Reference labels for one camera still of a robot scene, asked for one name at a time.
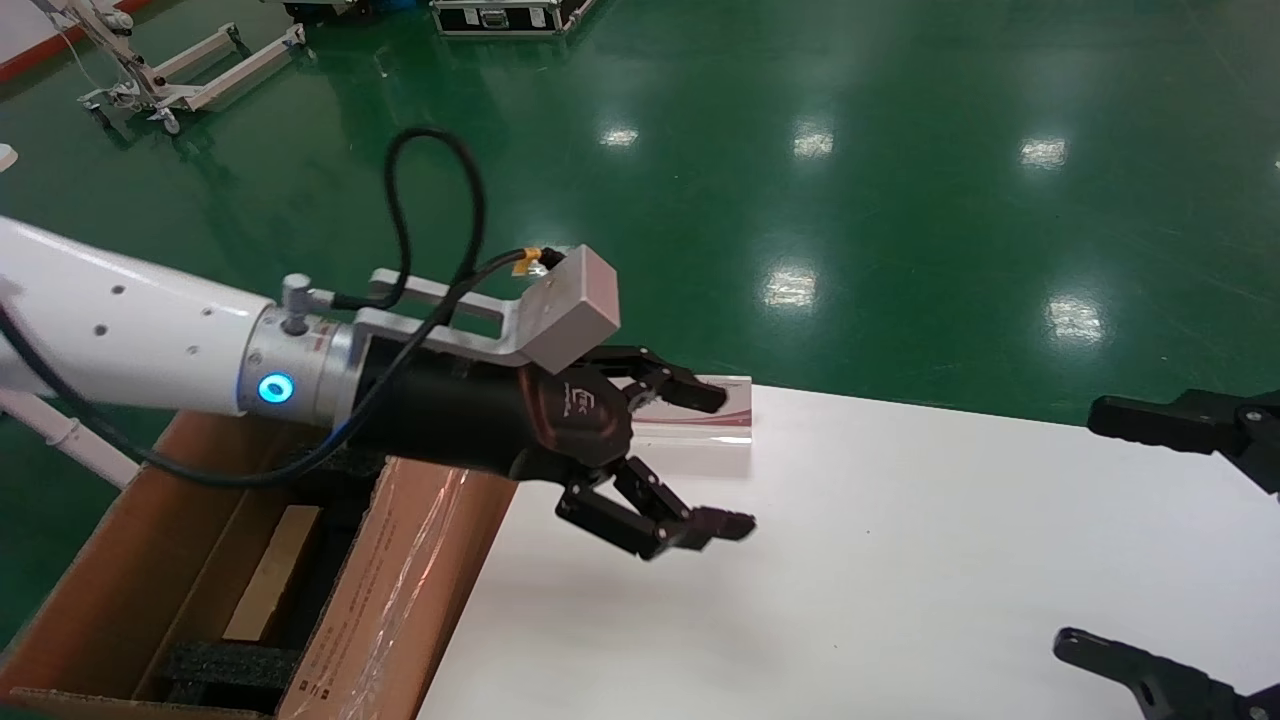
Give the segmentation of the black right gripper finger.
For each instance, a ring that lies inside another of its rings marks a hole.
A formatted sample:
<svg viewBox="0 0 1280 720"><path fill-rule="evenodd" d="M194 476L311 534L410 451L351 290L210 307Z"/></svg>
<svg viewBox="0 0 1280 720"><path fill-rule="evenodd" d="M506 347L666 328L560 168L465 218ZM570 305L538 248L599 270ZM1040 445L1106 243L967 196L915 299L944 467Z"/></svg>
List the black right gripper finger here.
<svg viewBox="0 0 1280 720"><path fill-rule="evenodd" d="M1249 397L1184 392L1170 404L1103 396L1091 405L1085 427L1096 436L1181 454L1219 454L1277 497L1277 392Z"/></svg>
<svg viewBox="0 0 1280 720"><path fill-rule="evenodd" d="M1084 630L1060 630L1053 656L1125 687L1146 719L1277 719L1279 685L1239 694L1184 664Z"/></svg>

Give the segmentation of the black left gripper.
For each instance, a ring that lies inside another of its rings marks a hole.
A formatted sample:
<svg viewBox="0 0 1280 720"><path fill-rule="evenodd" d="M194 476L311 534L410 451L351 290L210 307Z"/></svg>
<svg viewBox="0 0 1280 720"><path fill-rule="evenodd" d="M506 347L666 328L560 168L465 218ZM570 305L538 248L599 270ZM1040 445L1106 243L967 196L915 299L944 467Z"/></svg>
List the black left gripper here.
<svg viewBox="0 0 1280 720"><path fill-rule="evenodd" d="M623 457L634 439L630 413L660 400L713 414L728 392L646 346L596 347L590 368L596 372L549 373L419 350L349 445L517 482L561 483L558 518L644 561L745 541L758 528L755 516L690 506L640 457ZM621 393L607 378L630 382Z"/></svg>

